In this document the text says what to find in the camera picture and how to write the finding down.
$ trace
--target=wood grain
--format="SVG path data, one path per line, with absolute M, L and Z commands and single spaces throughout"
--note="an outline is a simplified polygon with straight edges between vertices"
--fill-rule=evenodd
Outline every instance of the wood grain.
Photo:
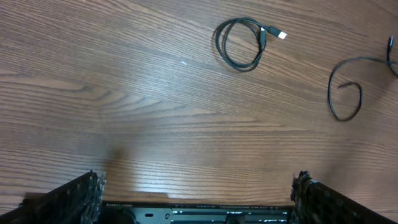
M 333 99 L 349 114 L 358 93 L 336 87 L 360 82 L 362 110 L 338 123 L 326 103 L 336 63 L 385 57 L 397 11 L 390 0 L 2 1 L 0 213 L 89 169 L 107 172 L 106 199 L 287 205 L 293 173 L 309 170 L 397 221 L 398 79 L 355 62 Z M 245 74 L 213 43 L 240 16 L 288 33 Z M 229 52 L 253 58 L 247 29 Z

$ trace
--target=usb connector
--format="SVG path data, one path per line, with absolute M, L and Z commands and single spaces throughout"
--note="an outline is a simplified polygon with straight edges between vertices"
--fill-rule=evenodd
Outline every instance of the usb connector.
M 275 27 L 268 27 L 267 31 L 271 35 L 274 35 L 274 36 L 279 37 L 281 39 L 285 39 L 286 36 L 287 36 L 287 34 L 285 32 L 282 32 L 280 29 L 276 29 Z

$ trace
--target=black cord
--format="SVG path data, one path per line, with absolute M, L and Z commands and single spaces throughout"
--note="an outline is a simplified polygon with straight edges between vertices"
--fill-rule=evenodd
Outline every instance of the black cord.
M 330 78 L 329 78 L 329 86 L 328 86 L 328 104 L 329 104 L 329 108 L 331 113 L 333 114 L 333 116 L 335 117 L 336 120 L 338 121 L 349 121 L 351 119 L 353 119 L 355 117 L 355 115 L 358 113 L 358 111 L 361 109 L 362 106 L 362 102 L 363 102 L 363 91 L 362 91 L 362 87 L 359 83 L 356 82 L 348 82 L 348 83 L 344 83 L 342 85 L 340 85 L 338 88 L 345 88 L 347 86 L 350 85 L 355 85 L 358 87 L 359 90 L 359 102 L 358 105 L 354 111 L 354 113 L 352 113 L 350 116 L 348 116 L 347 118 L 341 119 L 337 116 L 336 111 L 333 109 L 333 103 L 331 101 L 331 84 L 333 81 L 333 78 L 335 77 L 337 71 L 345 64 L 347 64 L 348 62 L 353 62 L 353 61 L 357 61 L 357 60 L 372 60 L 374 62 L 380 62 L 380 63 L 386 63 L 388 65 L 388 67 L 390 68 L 390 71 L 392 72 L 392 74 L 394 74 L 397 78 L 398 78 L 398 73 L 393 69 L 392 65 L 398 65 L 398 62 L 392 62 L 390 61 L 390 53 L 392 50 L 392 46 L 394 45 L 394 37 L 391 36 L 389 41 L 388 41 L 388 46 L 387 46 L 387 60 L 383 60 L 383 59 L 378 59 L 378 58 L 372 58 L 372 57 L 355 57 L 355 58 L 350 58 L 347 60 L 344 60 L 342 62 L 340 62 L 339 64 L 337 64 L 334 69 L 331 71 L 330 73 Z
M 259 51 L 256 55 L 256 57 L 254 58 L 254 60 L 251 63 L 238 63 L 235 62 L 229 55 L 226 49 L 226 42 L 228 40 L 228 36 L 229 33 L 231 32 L 231 29 L 233 26 L 235 26 L 236 24 L 243 24 L 246 27 L 248 27 L 256 36 L 256 39 L 258 41 L 259 44 Z M 256 30 L 251 26 L 251 25 L 256 25 L 260 31 L 259 34 L 256 32 Z M 221 33 L 223 32 L 223 30 L 226 28 L 226 32 L 224 35 L 224 39 L 223 39 L 223 50 L 224 52 L 221 50 L 220 47 L 220 36 Z M 220 24 L 217 27 L 216 30 L 216 35 L 215 35 L 215 39 L 216 39 L 216 47 L 218 52 L 220 53 L 220 55 L 222 56 L 222 58 L 224 59 L 224 61 L 231 67 L 233 67 L 234 69 L 240 71 L 240 72 L 250 72 L 251 70 L 255 69 L 257 67 L 257 65 L 259 64 L 259 61 L 262 57 L 262 53 L 264 52 L 264 50 L 266 49 L 267 46 L 267 38 L 266 38 L 266 33 L 269 32 L 270 34 L 279 37 L 281 39 L 285 39 L 286 37 L 286 33 L 282 32 L 279 29 L 276 29 L 274 27 L 268 27 L 268 26 L 264 26 L 262 24 L 260 24 L 259 22 L 255 21 L 254 19 L 250 18 L 250 17 L 242 17 L 242 18 L 235 18 L 235 19 L 230 19 L 227 20 L 225 22 L 223 22 L 222 24 Z

